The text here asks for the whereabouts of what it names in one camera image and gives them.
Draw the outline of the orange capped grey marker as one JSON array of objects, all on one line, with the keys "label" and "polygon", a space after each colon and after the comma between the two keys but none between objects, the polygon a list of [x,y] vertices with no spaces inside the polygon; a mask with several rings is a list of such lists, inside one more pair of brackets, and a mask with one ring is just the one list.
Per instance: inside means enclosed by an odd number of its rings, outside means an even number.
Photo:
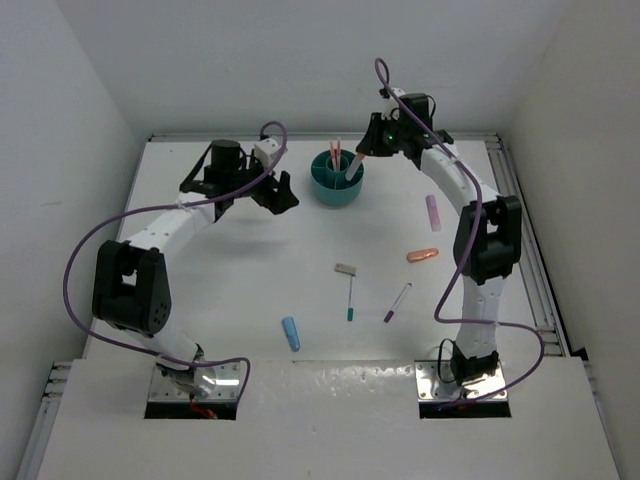
[{"label": "orange capped grey marker", "polygon": [[363,160],[365,158],[364,154],[361,153],[356,153],[352,162],[350,163],[346,174],[345,174],[345,180],[347,182],[351,181],[353,179],[353,177],[355,176],[356,172],[358,171],[360,165],[362,164]]}]

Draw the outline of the pink pen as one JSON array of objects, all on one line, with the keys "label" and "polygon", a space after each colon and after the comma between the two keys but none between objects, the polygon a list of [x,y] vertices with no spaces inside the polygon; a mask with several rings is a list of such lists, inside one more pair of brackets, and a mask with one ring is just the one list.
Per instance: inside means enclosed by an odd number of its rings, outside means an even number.
[{"label": "pink pen", "polygon": [[339,160],[336,155],[336,149],[334,146],[334,142],[330,141],[330,156],[331,156],[331,164],[333,171],[339,171]]},{"label": "pink pen", "polygon": [[333,155],[334,155],[334,169],[335,171],[341,170],[341,139],[338,138],[336,140],[336,144],[333,147]]}]

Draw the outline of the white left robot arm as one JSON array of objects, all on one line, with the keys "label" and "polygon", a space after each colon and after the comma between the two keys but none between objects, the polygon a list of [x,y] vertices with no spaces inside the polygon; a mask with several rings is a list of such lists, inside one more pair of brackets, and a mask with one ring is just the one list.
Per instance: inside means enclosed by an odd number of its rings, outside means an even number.
[{"label": "white left robot arm", "polygon": [[122,242],[107,241],[97,254],[92,312],[122,330],[174,371],[203,355],[170,318],[168,265],[203,229],[219,221],[238,198],[279,215],[298,205],[288,172],[274,175],[279,143],[261,136],[251,151],[233,140],[212,141],[179,185],[174,207]]}]

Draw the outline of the teal round pen holder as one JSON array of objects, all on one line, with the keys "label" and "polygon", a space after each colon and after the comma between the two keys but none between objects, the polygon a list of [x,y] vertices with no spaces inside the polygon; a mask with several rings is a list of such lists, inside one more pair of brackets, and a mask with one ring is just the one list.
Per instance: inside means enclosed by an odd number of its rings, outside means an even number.
[{"label": "teal round pen holder", "polygon": [[359,195],[364,182],[364,164],[360,164],[353,177],[346,179],[347,171],[355,159],[351,151],[343,150],[338,171],[333,169],[330,151],[318,154],[311,163],[311,185],[316,199],[329,207],[345,207]]}]

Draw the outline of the pink highlighter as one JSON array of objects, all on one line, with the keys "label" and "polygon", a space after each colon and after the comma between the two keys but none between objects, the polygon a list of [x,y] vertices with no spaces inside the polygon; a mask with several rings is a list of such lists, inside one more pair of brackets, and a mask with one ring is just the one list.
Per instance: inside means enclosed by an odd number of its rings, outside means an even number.
[{"label": "pink highlighter", "polygon": [[427,195],[426,198],[425,198],[425,202],[426,202],[426,206],[427,206],[427,211],[428,211],[431,230],[433,232],[440,232],[441,231],[441,220],[440,220],[439,209],[438,209],[438,204],[437,204],[436,197],[433,194]]}]

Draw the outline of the small grey eraser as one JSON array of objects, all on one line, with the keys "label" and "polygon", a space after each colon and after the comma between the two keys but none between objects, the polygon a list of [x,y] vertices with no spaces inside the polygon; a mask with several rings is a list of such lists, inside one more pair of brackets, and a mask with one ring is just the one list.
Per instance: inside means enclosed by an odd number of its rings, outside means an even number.
[{"label": "small grey eraser", "polygon": [[338,273],[346,274],[349,276],[356,275],[356,268],[350,265],[345,265],[342,263],[337,263],[334,267],[334,270]]}]

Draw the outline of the blue highlighter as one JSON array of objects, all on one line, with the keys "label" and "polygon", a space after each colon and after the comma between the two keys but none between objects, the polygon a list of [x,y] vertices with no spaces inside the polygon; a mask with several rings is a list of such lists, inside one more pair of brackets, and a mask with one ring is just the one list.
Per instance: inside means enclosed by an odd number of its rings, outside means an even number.
[{"label": "blue highlighter", "polygon": [[282,319],[281,324],[291,351],[298,352],[301,344],[294,318],[287,316]]}]

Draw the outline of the teal capped white pen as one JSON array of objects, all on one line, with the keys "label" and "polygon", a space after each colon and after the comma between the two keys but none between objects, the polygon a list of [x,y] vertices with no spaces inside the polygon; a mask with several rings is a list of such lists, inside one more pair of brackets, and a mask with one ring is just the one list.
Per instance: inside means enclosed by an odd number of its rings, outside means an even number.
[{"label": "teal capped white pen", "polygon": [[349,278],[349,292],[348,292],[348,308],[347,308],[347,321],[352,322],[354,319],[354,287],[355,287],[355,275],[350,275]]}]

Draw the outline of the purple capped white pen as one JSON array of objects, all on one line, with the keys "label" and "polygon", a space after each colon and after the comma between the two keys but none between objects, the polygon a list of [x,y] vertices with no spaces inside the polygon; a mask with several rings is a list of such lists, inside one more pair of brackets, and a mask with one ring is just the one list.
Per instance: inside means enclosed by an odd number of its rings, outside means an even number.
[{"label": "purple capped white pen", "polygon": [[383,319],[383,322],[385,324],[387,324],[387,323],[389,323],[391,321],[391,319],[395,315],[396,311],[398,310],[398,308],[400,307],[400,305],[404,301],[407,293],[411,290],[411,288],[412,288],[412,283],[411,282],[407,282],[404,285],[404,287],[402,288],[402,290],[398,294],[397,298],[392,303],[391,307],[389,308],[389,310],[387,311],[387,313],[386,313],[386,315],[385,315],[385,317]]}]

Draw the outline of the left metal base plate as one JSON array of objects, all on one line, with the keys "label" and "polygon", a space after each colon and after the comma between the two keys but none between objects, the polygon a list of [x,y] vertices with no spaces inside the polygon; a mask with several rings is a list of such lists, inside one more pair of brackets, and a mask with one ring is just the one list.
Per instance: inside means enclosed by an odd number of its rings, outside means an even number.
[{"label": "left metal base plate", "polygon": [[240,368],[237,362],[214,367],[172,370],[157,364],[151,376],[148,400],[182,402],[234,402],[240,391]]}]

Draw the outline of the metal base plate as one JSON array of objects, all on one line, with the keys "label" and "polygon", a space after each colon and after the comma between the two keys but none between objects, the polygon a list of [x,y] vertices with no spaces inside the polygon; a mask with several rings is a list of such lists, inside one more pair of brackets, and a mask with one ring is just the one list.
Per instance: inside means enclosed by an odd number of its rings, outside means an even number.
[{"label": "metal base plate", "polygon": [[157,364],[151,376],[148,400],[182,402],[234,402],[240,391],[240,368],[237,362],[214,367],[172,370]]},{"label": "metal base plate", "polygon": [[492,374],[463,382],[458,385],[453,379],[448,361],[436,360],[416,362],[415,378],[420,403],[446,403],[458,400],[482,402],[504,402],[508,400],[506,381],[502,366]]}]

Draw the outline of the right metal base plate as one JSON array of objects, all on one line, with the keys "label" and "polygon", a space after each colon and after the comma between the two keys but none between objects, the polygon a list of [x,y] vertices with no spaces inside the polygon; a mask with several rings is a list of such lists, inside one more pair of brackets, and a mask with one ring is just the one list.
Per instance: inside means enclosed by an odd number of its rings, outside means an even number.
[{"label": "right metal base plate", "polygon": [[453,379],[448,361],[436,360],[416,362],[415,378],[420,403],[446,403],[458,400],[482,402],[504,402],[508,400],[506,381],[502,366],[492,374],[463,382],[458,385]]}]

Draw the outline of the aluminium frame rail right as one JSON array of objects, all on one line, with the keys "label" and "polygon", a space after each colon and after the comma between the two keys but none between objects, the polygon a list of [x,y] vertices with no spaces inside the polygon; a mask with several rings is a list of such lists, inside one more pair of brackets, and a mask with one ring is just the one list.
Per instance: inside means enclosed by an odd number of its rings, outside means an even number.
[{"label": "aluminium frame rail right", "polygon": [[547,356],[577,357],[589,366],[584,347],[572,345],[557,302],[540,245],[531,222],[515,167],[504,142],[497,135],[485,142],[498,190],[517,196],[522,205],[521,277],[526,290],[534,325],[545,340]]}]

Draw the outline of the aluminium frame rail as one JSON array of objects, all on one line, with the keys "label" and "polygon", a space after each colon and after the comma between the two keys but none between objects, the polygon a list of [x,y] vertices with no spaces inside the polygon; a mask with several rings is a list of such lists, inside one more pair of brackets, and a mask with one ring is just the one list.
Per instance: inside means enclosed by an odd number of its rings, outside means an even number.
[{"label": "aluminium frame rail", "polygon": [[39,410],[16,475],[18,480],[38,477],[71,368],[71,362],[60,361],[55,362],[50,369]]},{"label": "aluminium frame rail", "polygon": [[557,302],[540,245],[531,222],[515,167],[504,142],[497,135],[485,142],[498,190],[517,196],[522,205],[521,277],[526,290],[534,325],[545,340],[547,356],[577,357],[589,366],[584,347],[572,345]]}]

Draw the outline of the aluminium frame rail left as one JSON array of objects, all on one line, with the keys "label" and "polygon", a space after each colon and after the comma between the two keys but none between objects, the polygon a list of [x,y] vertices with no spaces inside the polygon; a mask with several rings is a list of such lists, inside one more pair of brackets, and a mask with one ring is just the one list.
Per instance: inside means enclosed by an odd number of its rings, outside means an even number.
[{"label": "aluminium frame rail left", "polygon": [[71,368],[71,362],[60,361],[55,362],[50,369],[39,410],[16,475],[18,480],[38,477]]}]

